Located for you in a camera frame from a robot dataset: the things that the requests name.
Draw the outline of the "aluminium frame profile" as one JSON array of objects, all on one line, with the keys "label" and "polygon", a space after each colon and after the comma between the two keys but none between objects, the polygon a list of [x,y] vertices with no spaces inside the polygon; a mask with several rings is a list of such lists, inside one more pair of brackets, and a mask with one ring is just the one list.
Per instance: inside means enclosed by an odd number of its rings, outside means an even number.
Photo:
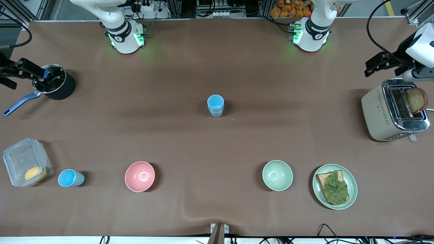
[{"label": "aluminium frame profile", "polygon": [[419,26],[434,19],[434,0],[419,0],[400,10],[409,26]]},{"label": "aluminium frame profile", "polygon": [[48,20],[58,0],[0,0],[0,19],[9,20],[6,15],[21,23]]}]

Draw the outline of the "orange snack bag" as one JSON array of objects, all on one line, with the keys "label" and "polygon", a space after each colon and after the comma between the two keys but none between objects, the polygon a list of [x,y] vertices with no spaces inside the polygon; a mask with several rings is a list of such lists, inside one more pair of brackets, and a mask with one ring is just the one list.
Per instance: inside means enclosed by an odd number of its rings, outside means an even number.
[{"label": "orange snack bag", "polygon": [[314,9],[311,0],[274,0],[270,11],[272,18],[310,17]]}]

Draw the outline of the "pale green bowl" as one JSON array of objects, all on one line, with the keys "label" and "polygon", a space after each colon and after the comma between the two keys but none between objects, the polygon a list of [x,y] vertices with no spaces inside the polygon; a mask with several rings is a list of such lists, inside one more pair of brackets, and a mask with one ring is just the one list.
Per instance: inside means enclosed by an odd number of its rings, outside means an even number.
[{"label": "pale green bowl", "polygon": [[281,160],[267,162],[262,169],[262,180],[270,190],[287,190],[291,186],[293,179],[292,168]]}]

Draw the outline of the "pale green plate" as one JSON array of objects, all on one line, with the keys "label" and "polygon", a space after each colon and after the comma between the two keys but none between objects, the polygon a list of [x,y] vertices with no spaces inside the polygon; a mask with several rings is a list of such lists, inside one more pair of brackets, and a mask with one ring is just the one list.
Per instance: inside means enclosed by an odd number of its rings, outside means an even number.
[{"label": "pale green plate", "polygon": [[[317,176],[319,174],[331,173],[334,170],[338,170],[338,171],[342,172],[343,181],[348,185],[349,197],[348,197],[348,200],[344,204],[333,205],[333,204],[327,203],[326,198],[324,197],[324,194],[323,194],[321,187],[320,187],[320,181],[317,178]],[[315,177],[312,180],[312,189],[313,189],[313,193],[315,194],[317,199],[324,206],[326,206],[330,209],[334,209],[334,210],[343,210],[343,209],[350,207],[356,201],[357,194],[358,194],[358,187],[357,187],[357,183],[356,183],[356,180],[355,180],[353,174],[350,173],[350,171],[347,170],[346,168],[344,168],[343,166],[337,165],[337,164],[327,164],[327,165],[323,165],[323,166],[319,167],[317,169],[317,171],[315,172]]]}]

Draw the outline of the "beige chrome toaster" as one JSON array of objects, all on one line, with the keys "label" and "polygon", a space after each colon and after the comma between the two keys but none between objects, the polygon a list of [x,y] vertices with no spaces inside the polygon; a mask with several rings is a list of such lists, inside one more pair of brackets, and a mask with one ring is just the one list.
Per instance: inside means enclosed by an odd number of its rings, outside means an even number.
[{"label": "beige chrome toaster", "polygon": [[[422,106],[418,111],[411,109],[408,95],[411,91],[422,95]],[[371,138],[390,142],[407,137],[416,141],[417,133],[430,127],[426,114],[426,93],[417,88],[414,82],[403,79],[386,79],[361,99],[363,115]]]}]

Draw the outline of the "glass pot lid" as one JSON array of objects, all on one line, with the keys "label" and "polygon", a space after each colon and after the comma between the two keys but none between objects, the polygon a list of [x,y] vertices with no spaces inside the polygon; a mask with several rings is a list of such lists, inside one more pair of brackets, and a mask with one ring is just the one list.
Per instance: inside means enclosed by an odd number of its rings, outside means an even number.
[{"label": "glass pot lid", "polygon": [[42,67],[44,80],[33,80],[32,87],[39,93],[51,93],[58,90],[66,80],[67,72],[57,64],[48,64]]}]

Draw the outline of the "pink bowl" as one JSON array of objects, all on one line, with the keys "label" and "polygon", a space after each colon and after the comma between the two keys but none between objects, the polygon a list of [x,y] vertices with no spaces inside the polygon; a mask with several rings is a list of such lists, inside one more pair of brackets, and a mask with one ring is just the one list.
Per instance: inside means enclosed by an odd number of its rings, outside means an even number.
[{"label": "pink bowl", "polygon": [[153,166],[148,162],[135,162],[124,175],[127,188],[133,192],[144,192],[152,187],[156,178]]}]

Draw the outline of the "brown bread slice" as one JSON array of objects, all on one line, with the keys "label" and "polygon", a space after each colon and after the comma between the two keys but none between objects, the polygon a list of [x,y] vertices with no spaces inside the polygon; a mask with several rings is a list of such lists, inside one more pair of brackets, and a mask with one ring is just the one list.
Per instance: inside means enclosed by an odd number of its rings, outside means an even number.
[{"label": "brown bread slice", "polygon": [[416,115],[428,107],[428,96],[425,90],[415,87],[405,91],[411,113]]}]

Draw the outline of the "yellow round food piece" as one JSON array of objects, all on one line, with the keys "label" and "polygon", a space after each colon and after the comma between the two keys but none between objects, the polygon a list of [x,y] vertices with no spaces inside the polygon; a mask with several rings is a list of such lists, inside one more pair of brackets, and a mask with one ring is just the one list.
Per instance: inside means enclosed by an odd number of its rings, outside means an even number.
[{"label": "yellow round food piece", "polygon": [[47,175],[47,171],[45,168],[36,166],[31,169],[29,169],[25,174],[25,180],[26,181],[40,181],[44,179]]}]

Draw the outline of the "metal table edge bracket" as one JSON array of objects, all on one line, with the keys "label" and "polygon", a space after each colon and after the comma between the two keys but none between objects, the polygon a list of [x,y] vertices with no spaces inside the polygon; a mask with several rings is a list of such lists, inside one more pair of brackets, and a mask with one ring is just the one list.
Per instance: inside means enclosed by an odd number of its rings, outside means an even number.
[{"label": "metal table edge bracket", "polygon": [[225,234],[229,234],[229,225],[223,223],[211,224],[211,236],[207,244],[225,244]]}]

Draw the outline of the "white power strip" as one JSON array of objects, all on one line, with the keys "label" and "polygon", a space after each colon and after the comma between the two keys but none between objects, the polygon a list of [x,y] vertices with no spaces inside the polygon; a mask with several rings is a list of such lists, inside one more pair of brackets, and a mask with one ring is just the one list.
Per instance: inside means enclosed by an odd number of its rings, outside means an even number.
[{"label": "white power strip", "polygon": [[172,14],[163,0],[137,0],[135,11],[136,19],[170,19]]}]

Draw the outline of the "clear plastic food container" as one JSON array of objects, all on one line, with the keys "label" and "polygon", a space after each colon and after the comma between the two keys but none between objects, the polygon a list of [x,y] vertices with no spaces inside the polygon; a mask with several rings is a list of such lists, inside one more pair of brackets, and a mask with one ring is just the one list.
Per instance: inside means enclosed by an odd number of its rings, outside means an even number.
[{"label": "clear plastic food container", "polygon": [[[14,187],[33,186],[53,174],[53,167],[48,159],[44,146],[33,138],[26,138],[3,152],[7,172]],[[33,167],[42,167],[47,171],[44,179],[26,181],[26,172]]]}]

